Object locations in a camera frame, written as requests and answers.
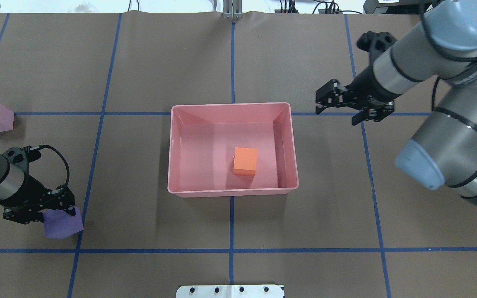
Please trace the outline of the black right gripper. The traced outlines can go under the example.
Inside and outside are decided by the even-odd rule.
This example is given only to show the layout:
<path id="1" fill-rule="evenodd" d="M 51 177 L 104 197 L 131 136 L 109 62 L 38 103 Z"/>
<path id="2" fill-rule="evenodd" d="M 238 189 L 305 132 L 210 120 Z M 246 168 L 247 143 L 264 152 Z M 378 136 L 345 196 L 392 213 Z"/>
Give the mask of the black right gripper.
<path id="1" fill-rule="evenodd" d="M 327 108 L 349 107 L 358 110 L 351 119 L 356 126 L 363 121 L 382 121 L 395 110 L 397 93 L 386 90 L 379 82 L 373 64 L 396 42 L 388 32 L 368 31 L 357 41 L 357 47 L 369 53 L 369 66 L 352 83 L 342 86 L 337 79 L 329 80 L 316 91 L 316 115 Z"/>

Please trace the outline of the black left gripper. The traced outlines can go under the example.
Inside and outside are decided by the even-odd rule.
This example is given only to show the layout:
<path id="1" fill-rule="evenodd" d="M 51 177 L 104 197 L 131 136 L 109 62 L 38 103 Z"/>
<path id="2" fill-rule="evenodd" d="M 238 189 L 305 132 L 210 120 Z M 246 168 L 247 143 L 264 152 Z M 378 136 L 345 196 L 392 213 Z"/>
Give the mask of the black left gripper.
<path id="1" fill-rule="evenodd" d="M 41 150 L 49 149 L 63 161 L 66 171 L 65 182 L 56 189 L 48 189 L 29 173 L 29 164 L 41 158 Z M 43 222 L 42 211 L 61 210 L 70 216 L 76 215 L 75 196 L 69 189 L 70 168 L 64 156 L 52 146 L 12 147 L 4 154 L 12 166 L 24 173 L 21 186 L 4 200 L 3 218 L 19 224 Z"/>

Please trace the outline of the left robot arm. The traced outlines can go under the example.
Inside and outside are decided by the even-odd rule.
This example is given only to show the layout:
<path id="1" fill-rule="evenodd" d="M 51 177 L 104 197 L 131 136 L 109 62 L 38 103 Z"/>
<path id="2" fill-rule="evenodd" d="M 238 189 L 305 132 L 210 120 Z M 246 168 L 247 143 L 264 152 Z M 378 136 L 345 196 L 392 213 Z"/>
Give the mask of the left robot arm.
<path id="1" fill-rule="evenodd" d="M 65 181 L 55 189 L 46 188 L 29 172 L 30 163 L 49 149 L 65 167 Z M 0 206 L 2 218 L 21 225 L 42 223 L 45 236 L 64 239 L 84 229 L 80 209 L 69 188 L 70 168 L 63 155 L 51 145 L 12 147 L 0 154 Z"/>

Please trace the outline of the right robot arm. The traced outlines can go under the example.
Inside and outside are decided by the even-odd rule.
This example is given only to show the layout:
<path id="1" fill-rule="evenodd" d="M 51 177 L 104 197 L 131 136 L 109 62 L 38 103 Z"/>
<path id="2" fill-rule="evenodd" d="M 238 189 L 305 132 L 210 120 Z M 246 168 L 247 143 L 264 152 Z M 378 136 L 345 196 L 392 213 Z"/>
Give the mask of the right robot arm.
<path id="1" fill-rule="evenodd" d="M 382 121 L 395 99 L 437 77 L 450 89 L 407 141 L 395 165 L 427 189 L 445 185 L 477 206 L 477 0 L 443 0 L 427 10 L 405 36 L 369 31 L 357 47 L 369 66 L 352 83 L 332 79 L 316 91 L 316 114 L 331 107 L 357 111 L 354 126 Z"/>

